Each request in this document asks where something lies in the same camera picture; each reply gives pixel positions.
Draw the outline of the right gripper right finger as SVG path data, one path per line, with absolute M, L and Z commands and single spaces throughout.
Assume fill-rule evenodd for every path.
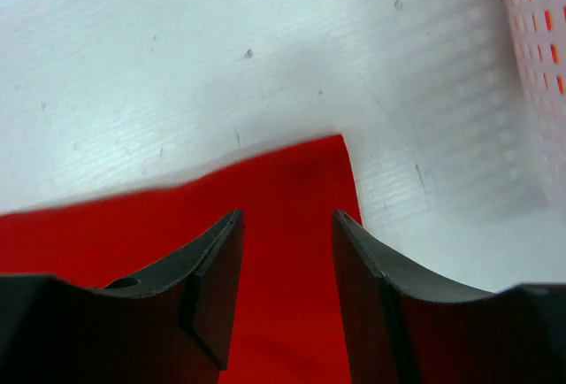
M 565 287 L 497 293 L 443 277 L 332 221 L 333 262 L 354 383 L 562 383 Z

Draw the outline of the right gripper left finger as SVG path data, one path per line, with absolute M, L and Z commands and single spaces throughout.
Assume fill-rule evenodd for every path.
M 244 217 L 105 288 L 1 279 L 4 383 L 216 383 L 227 368 Z

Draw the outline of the red t shirt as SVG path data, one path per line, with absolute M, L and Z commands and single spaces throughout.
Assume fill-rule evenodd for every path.
M 360 214 L 341 135 L 198 180 L 1 218 L 1 269 L 102 287 L 243 213 L 241 280 L 224 383 L 347 383 L 332 215 Z

